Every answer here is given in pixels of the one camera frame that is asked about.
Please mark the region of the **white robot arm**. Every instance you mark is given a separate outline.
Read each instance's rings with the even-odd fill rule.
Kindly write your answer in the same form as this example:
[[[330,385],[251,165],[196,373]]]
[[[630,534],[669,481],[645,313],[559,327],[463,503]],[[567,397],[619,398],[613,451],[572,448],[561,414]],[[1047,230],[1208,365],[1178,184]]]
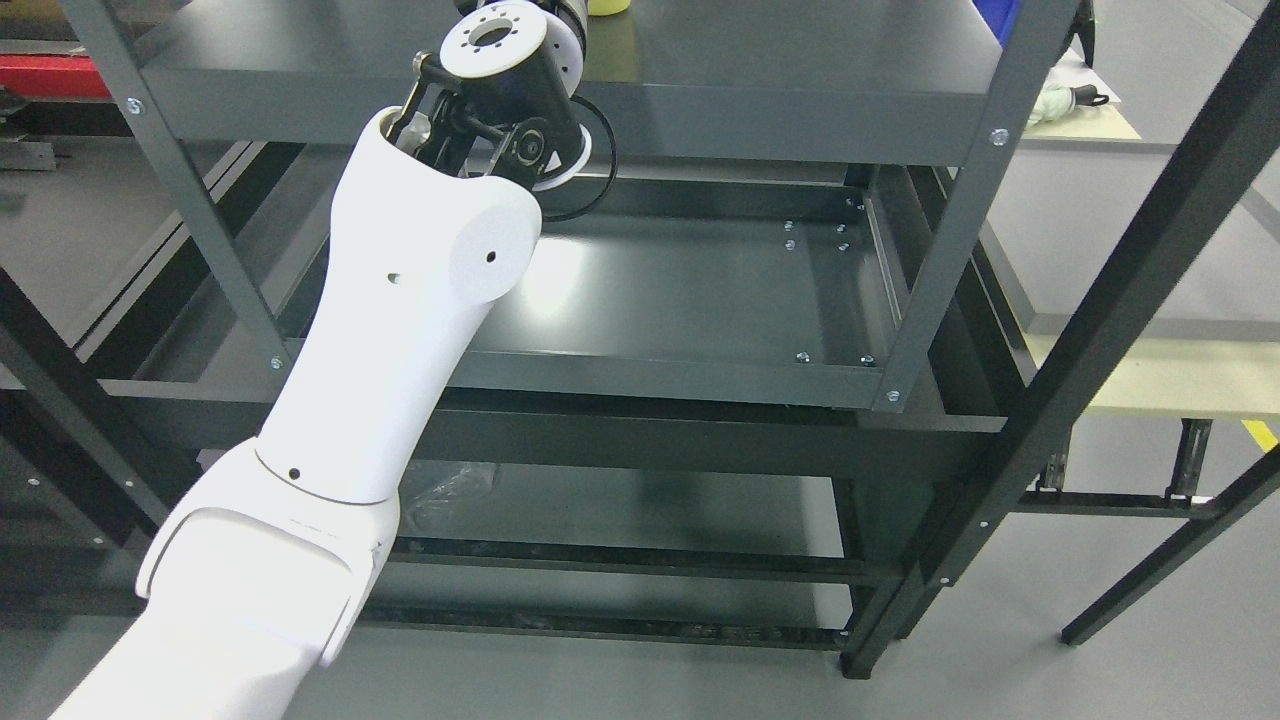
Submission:
[[[150,543],[142,614],[56,719],[279,719],[337,659],[390,556],[399,483],[466,348],[525,275],[536,192],[593,149],[571,102],[585,1],[477,1],[361,129],[326,274],[256,436]]]

